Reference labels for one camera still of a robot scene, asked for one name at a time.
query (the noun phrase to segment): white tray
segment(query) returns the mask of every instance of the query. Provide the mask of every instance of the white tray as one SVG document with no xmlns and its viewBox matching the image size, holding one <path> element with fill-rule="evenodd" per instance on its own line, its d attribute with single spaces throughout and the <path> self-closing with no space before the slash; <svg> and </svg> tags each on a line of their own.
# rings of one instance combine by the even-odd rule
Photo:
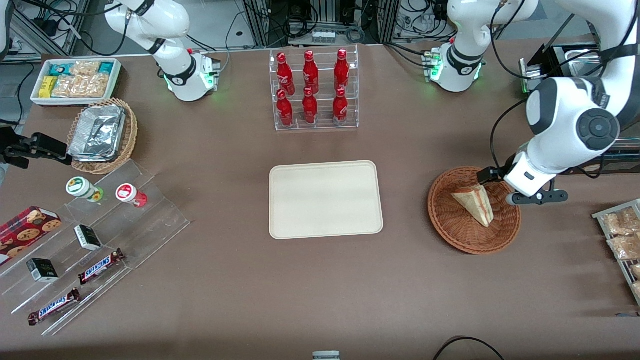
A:
<svg viewBox="0 0 640 360">
<path fill-rule="evenodd" d="M 378 172 L 371 161 L 271 169 L 269 233 L 274 239 L 376 234 L 382 227 Z"/>
<path fill-rule="evenodd" d="M 103 97 L 82 97 L 82 98 L 74 98 L 74 99 L 60 99 L 60 98 L 41 98 L 38 96 L 38 92 L 40 91 L 40 86 L 42 86 L 42 80 L 45 76 L 49 75 L 49 71 L 51 70 L 52 65 L 68 64 L 68 63 L 74 63 L 76 61 L 99 61 L 102 63 L 113 63 L 113 68 L 111 69 L 111 74 L 109 75 L 109 83 L 107 83 L 107 90 L 105 90 Z M 113 95 L 113 90 L 115 90 L 116 84 L 118 83 L 118 76 L 120 75 L 121 67 L 122 66 L 120 62 L 113 58 L 81 58 L 81 59 L 47 60 L 42 64 L 42 69 L 40 69 L 38 80 L 36 81 L 36 85 L 33 87 L 33 91 L 31 92 L 31 101 L 33 101 L 34 104 L 37 104 L 40 106 L 74 106 L 74 105 L 88 105 L 88 104 L 93 104 L 94 102 L 108 100 L 111 98 L 111 95 Z"/>
</svg>

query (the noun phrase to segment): tabletop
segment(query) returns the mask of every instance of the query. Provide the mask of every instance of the tabletop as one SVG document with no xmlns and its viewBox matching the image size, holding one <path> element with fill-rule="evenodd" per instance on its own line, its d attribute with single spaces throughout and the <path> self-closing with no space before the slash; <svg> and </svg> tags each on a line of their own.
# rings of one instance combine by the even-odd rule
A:
<svg viewBox="0 0 640 360">
<path fill-rule="evenodd" d="M 541 43 L 498 48 L 515 69 Z M 472 88 L 452 94 L 381 45 L 358 51 L 360 127 L 331 133 L 274 130 L 269 51 L 232 53 L 220 89 L 192 103 L 167 90 L 150 56 L 121 57 L 116 95 L 139 123 L 132 158 L 192 224 L 53 337 L 0 307 L 0 357 L 306 359 L 335 349 L 345 360 L 430 359 L 466 335 L 507 359 L 637 358 L 640 320 L 613 316 L 637 306 L 590 216 L 638 198 L 637 176 L 560 177 L 570 200 L 522 207 L 506 250 L 461 253 L 431 225 L 427 192 L 450 168 L 492 164 L 490 130 L 523 98 L 519 80 L 489 51 Z M 66 139 L 78 111 L 34 106 L 25 133 Z M 531 136 L 516 109 L 497 131 L 498 157 Z M 377 166 L 382 232 L 270 237 L 273 167 L 351 160 Z M 0 222 L 30 205 L 59 208 L 76 175 L 49 160 L 11 169 Z"/>
</svg>

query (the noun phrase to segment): red bottle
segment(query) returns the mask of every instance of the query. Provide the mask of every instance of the red bottle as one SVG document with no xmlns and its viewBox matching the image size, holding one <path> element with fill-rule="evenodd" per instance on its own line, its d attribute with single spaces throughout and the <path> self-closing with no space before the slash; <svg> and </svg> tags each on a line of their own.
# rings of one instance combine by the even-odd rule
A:
<svg viewBox="0 0 640 360">
<path fill-rule="evenodd" d="M 349 63 L 347 63 L 347 51 L 345 49 L 338 50 L 338 61 L 333 68 L 334 87 L 336 91 L 340 87 L 346 88 L 349 85 Z"/>
<path fill-rule="evenodd" d="M 287 99 L 287 94 L 282 89 L 278 89 L 276 93 L 278 96 L 278 102 L 276 107 L 278 108 L 278 114 L 280 114 L 280 121 L 284 127 L 293 126 L 293 108 L 291 102 Z"/>
<path fill-rule="evenodd" d="M 344 97 L 344 88 L 336 90 L 336 97 L 333 100 L 333 123 L 342 126 L 347 122 L 347 106 L 349 101 Z"/>
<path fill-rule="evenodd" d="M 287 95 L 293 96 L 296 93 L 296 86 L 293 85 L 293 71 L 287 63 L 287 57 L 284 53 L 279 53 L 278 59 L 278 82 L 280 88 L 283 88 Z"/>
<path fill-rule="evenodd" d="M 307 124 L 315 124 L 318 116 L 318 102 L 316 101 L 316 97 L 314 97 L 311 86 L 305 88 L 305 98 L 302 100 L 302 107 L 305 109 L 305 121 Z"/>
<path fill-rule="evenodd" d="M 305 77 L 305 86 L 310 86 L 314 94 L 320 91 L 320 77 L 318 75 L 318 65 L 314 61 L 314 52 L 305 51 L 305 67 L 302 69 Z"/>
</svg>

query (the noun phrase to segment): cookie box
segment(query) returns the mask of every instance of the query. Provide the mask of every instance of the cookie box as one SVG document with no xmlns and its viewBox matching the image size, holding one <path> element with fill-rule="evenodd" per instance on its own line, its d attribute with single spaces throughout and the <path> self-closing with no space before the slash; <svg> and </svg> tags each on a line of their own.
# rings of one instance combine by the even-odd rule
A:
<svg viewBox="0 0 640 360">
<path fill-rule="evenodd" d="M 60 225 L 57 214 L 31 206 L 0 226 L 0 266 Z"/>
</svg>

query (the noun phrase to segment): brown wicker basket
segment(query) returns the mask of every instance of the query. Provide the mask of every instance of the brown wicker basket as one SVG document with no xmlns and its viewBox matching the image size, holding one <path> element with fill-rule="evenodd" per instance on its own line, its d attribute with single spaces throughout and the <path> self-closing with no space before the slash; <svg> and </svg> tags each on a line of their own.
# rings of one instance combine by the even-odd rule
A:
<svg viewBox="0 0 640 360">
<path fill-rule="evenodd" d="M 138 120 L 136 119 L 136 114 L 133 113 L 126 102 L 120 99 L 109 99 L 106 101 L 96 102 L 95 104 L 89 105 L 89 107 L 107 105 L 121 106 L 127 112 L 124 125 L 125 127 L 122 130 L 122 140 L 120 141 L 120 154 L 116 160 L 111 163 L 81 163 L 80 161 L 74 160 L 71 163 L 71 166 L 78 171 L 89 172 L 94 175 L 108 174 L 126 163 L 133 153 L 133 148 L 136 146 L 136 136 L 138 135 Z M 71 125 L 71 131 L 67 136 L 67 146 L 71 144 L 71 140 L 74 138 L 79 119 L 80 114 L 76 116 L 76 121 Z"/>
<path fill-rule="evenodd" d="M 493 254 L 504 250 L 518 235 L 520 208 L 506 202 L 513 192 L 506 183 L 485 184 L 494 219 L 482 226 L 451 196 L 458 188 L 477 184 L 477 167 L 458 167 L 440 175 L 431 185 L 427 207 L 438 233 L 453 247 L 469 254 Z"/>
</svg>

